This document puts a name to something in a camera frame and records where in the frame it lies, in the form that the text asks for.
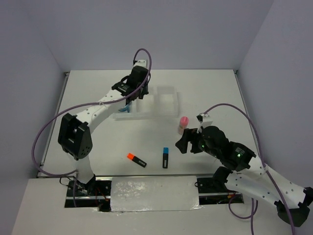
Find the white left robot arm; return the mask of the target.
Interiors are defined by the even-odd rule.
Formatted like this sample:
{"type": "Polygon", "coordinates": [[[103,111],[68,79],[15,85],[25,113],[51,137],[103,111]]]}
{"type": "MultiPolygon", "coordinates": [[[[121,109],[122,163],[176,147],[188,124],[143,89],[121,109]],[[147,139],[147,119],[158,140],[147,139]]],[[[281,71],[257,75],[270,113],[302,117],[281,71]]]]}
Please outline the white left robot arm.
{"type": "Polygon", "coordinates": [[[119,109],[148,94],[149,76],[146,67],[134,65],[131,73],[115,83],[95,105],[75,115],[67,113],[62,117],[58,143],[63,151],[73,157],[74,167],[78,171],[76,185],[84,195],[91,195],[96,189],[96,178],[89,160],[93,147],[92,133],[119,109]]]}

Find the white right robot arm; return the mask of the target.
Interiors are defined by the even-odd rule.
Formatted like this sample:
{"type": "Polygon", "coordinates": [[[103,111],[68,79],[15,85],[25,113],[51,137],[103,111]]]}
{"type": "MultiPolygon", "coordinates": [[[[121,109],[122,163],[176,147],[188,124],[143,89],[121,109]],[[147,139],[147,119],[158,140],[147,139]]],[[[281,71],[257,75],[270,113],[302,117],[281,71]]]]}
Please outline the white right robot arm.
{"type": "Polygon", "coordinates": [[[277,209],[280,219],[300,227],[310,213],[313,189],[292,183],[267,164],[245,145],[229,141],[216,126],[201,131],[185,129],[175,146],[182,154],[191,144],[191,153],[205,152],[218,159],[220,166],[213,174],[213,188],[217,191],[237,191],[263,200],[277,209]]]}

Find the blue paint jar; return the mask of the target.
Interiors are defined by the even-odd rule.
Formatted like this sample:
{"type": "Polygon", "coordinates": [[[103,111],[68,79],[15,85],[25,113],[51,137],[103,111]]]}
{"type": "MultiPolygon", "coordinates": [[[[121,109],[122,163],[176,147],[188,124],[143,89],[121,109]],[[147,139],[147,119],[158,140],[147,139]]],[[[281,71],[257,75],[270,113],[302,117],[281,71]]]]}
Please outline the blue paint jar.
{"type": "Polygon", "coordinates": [[[128,103],[127,105],[125,105],[123,108],[119,109],[118,112],[119,113],[130,113],[132,110],[132,103],[128,103]]]}

